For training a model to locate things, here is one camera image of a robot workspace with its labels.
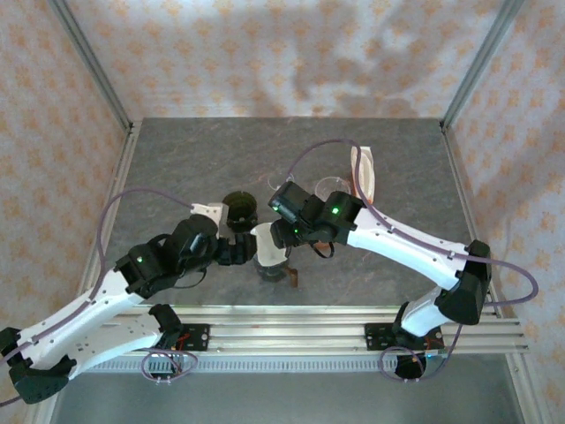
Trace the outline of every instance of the gray marble surface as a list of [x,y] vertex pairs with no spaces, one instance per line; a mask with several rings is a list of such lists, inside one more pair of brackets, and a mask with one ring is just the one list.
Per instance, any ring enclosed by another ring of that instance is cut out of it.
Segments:
[[[286,170],[316,141],[350,138],[373,151],[375,205],[395,219],[437,237],[470,241],[438,122],[432,119],[335,118],[151,118],[141,126],[126,188],[152,186],[188,202],[218,202],[236,190],[258,200],[260,222],[277,218],[267,201],[267,180]],[[307,156],[294,172],[313,193],[327,176],[350,176],[350,148],[331,145]],[[188,210],[153,194],[135,193],[119,207],[111,235],[111,266],[130,247],[171,232]],[[294,249],[289,280],[260,280],[251,262],[208,269],[191,290],[167,290],[151,303],[177,305],[400,305],[433,284],[420,274],[377,254],[337,246],[335,257],[320,259],[308,246]],[[197,281],[200,275],[179,280]]]

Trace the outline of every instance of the wall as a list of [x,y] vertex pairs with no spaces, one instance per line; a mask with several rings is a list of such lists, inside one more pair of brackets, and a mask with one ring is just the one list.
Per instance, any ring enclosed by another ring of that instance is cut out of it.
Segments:
[[[0,4],[0,328],[76,295],[124,134],[46,1]],[[15,395],[0,371],[0,399]],[[26,405],[0,410],[20,423]]]
[[[565,417],[565,11],[526,2],[449,135],[481,237],[529,269],[540,293],[515,308],[555,422]],[[500,273],[507,299],[529,288]]]
[[502,0],[71,0],[131,119],[442,117]]

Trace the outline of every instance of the purple cable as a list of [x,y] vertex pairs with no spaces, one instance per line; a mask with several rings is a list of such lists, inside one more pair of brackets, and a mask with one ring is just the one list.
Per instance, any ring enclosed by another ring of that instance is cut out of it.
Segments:
[[[173,351],[171,349],[156,349],[153,347],[147,348],[147,349],[140,349],[143,352],[148,352],[148,355],[143,358],[143,360],[141,361],[141,373],[143,374],[143,376],[145,378],[147,378],[148,380],[152,381],[152,382],[174,382],[175,380],[178,380],[179,378],[183,378],[186,375],[189,375],[194,368],[196,368],[196,366],[198,365],[198,357],[196,357],[195,355],[193,355],[190,352],[180,352],[180,351]],[[164,356],[170,363],[171,365],[175,368],[175,372],[177,374],[173,375],[172,377],[167,377],[165,379],[160,379],[159,377],[153,377],[152,375],[150,375],[147,371],[146,371],[146,364],[147,362],[151,359],[151,357],[153,355],[162,355]],[[188,369],[186,369],[185,371],[183,371],[182,366],[180,363],[175,362],[170,355],[184,355],[184,356],[188,356],[189,358],[192,358],[194,361],[192,362],[192,364],[188,367]]]
[[[325,146],[327,144],[335,144],[335,143],[343,143],[343,144],[349,144],[350,146],[353,146],[356,150],[357,150],[357,158],[355,161],[355,178],[354,180],[354,184],[355,184],[355,188],[359,194],[359,197],[361,198],[361,200],[363,201],[363,203],[365,204],[365,206],[367,207],[367,210],[371,213],[371,215],[373,215],[375,217],[375,219],[381,224],[383,225],[389,232],[397,234],[400,238],[405,239],[409,242],[411,242],[412,244],[416,245],[416,246],[420,246],[423,247],[424,249],[427,249],[429,251],[435,252],[437,254],[445,254],[447,257],[455,257],[457,259],[463,259],[465,261],[474,261],[474,262],[480,262],[480,263],[490,263],[493,265],[500,265],[502,267],[506,267],[509,269],[512,269],[520,274],[522,274],[523,276],[525,276],[526,278],[528,278],[528,280],[531,283],[531,292],[530,294],[523,296],[522,298],[519,299],[512,299],[512,300],[503,300],[500,302],[488,302],[485,303],[485,305],[491,306],[491,307],[505,307],[505,306],[510,306],[510,305],[516,305],[519,303],[524,303],[527,302],[529,300],[534,299],[539,292],[539,285],[538,282],[536,281],[536,279],[534,278],[534,276],[532,274],[530,274],[530,272],[528,272],[526,269],[523,269],[517,265],[515,265],[514,263],[510,263],[510,262],[506,262],[506,261],[499,261],[496,259],[490,259],[490,258],[479,258],[477,256],[471,256],[468,254],[456,254],[456,253],[452,253],[451,251],[447,250],[447,249],[442,249],[440,247],[431,245],[429,243],[426,243],[425,241],[422,241],[418,238],[412,237],[410,234],[407,234],[403,231],[398,230],[397,228],[394,228],[390,223],[388,223],[388,221],[380,214],[380,212],[377,210],[377,208],[375,206],[373,206],[372,203],[369,202],[369,200],[366,198],[365,193],[363,193],[363,190],[361,190],[361,185],[359,184],[359,167],[361,164],[361,147],[359,146],[359,144],[354,141],[354,140],[347,140],[347,139],[332,139],[332,140],[324,140],[324,141],[320,141],[318,143],[315,143],[313,145],[311,145],[309,148],[305,149],[300,156],[292,163],[292,165],[289,167],[289,170],[287,171],[287,177],[291,174],[291,172],[294,171],[294,168],[297,166],[297,164],[302,160],[302,158],[304,156],[306,156],[307,154],[309,154],[310,152],[312,152],[314,149],[319,148],[321,146]],[[441,365],[429,376],[427,376],[426,378],[419,378],[416,379],[416,381],[420,381],[420,380],[426,380],[429,378],[432,378],[434,376],[436,376],[438,374],[438,372],[440,370],[442,370],[448,363],[449,358],[451,357],[451,353],[454,351],[455,347],[456,347],[456,343],[457,343],[457,339],[459,338],[459,335],[461,334],[461,330],[462,330],[463,326],[460,325],[459,328],[457,329],[456,335],[453,339],[453,344],[450,346],[449,348],[449,352],[448,352],[448,356],[446,357],[446,359],[441,363]],[[418,355],[416,355],[416,353],[414,351],[411,351],[410,349],[407,349],[405,347],[401,347],[401,346],[396,346],[396,347],[389,347],[387,349],[385,349],[379,357],[379,367],[380,367],[380,372],[385,375],[387,378],[398,381],[398,382],[403,382],[403,380],[401,379],[397,379],[395,377],[392,377],[390,375],[387,375],[384,371],[383,371],[383,367],[382,367],[382,359],[384,358],[384,354],[386,352],[390,352],[391,350],[402,350],[405,352],[408,352],[412,358],[415,358],[418,361],[418,364],[420,365],[420,369],[422,369],[422,363],[418,357]]]
[[[112,197],[108,201],[108,203],[106,203],[106,206],[102,210],[102,212],[100,214],[100,219],[98,221],[98,227],[96,228],[96,251],[98,252],[98,257],[100,259],[100,274],[98,275],[98,278],[96,279],[96,283],[94,284],[94,287],[92,289],[91,298],[95,298],[96,294],[98,294],[98,291],[100,290],[100,288],[102,286],[104,274],[106,272],[106,263],[105,263],[106,255],[104,254],[104,249],[102,247],[102,227],[104,225],[104,220],[106,219],[106,215],[108,214],[108,211],[111,208],[111,206],[118,199],[121,199],[126,194],[138,193],[138,192],[158,194],[158,195],[160,195],[160,196],[162,196],[166,199],[169,199],[171,201],[174,201],[174,202],[176,202],[176,203],[178,203],[182,206],[186,206],[188,208],[191,206],[190,203],[186,203],[185,201],[178,199],[177,197],[173,196],[172,194],[163,192],[161,190],[156,190],[156,189],[151,188],[151,187],[130,188],[130,189],[127,189],[127,190],[123,190],[121,193],[118,193],[114,197]],[[37,343],[39,340],[45,338],[46,336],[53,333],[54,331],[57,331],[58,329],[62,328],[64,325],[66,325],[70,321],[74,320],[77,316],[79,316],[82,313],[82,311],[84,311],[89,305],[90,305],[89,302],[84,302],[82,305],[77,307],[77,309],[75,311],[73,311],[67,317],[63,318],[63,320],[61,320],[60,322],[53,324],[51,327],[48,327],[47,329],[45,329],[41,333],[39,333],[35,336],[32,336],[31,337],[32,343]],[[8,360],[13,358],[15,355],[17,355],[18,353],[21,353],[27,347],[31,346],[32,343],[27,341],[24,344],[16,347],[13,351],[9,352],[3,358],[0,358],[0,367],[4,366],[8,362]],[[20,397],[14,397],[14,398],[6,400],[4,402],[0,402],[0,408],[7,406],[7,405],[10,405],[10,404],[18,401],[19,399],[20,399]]]

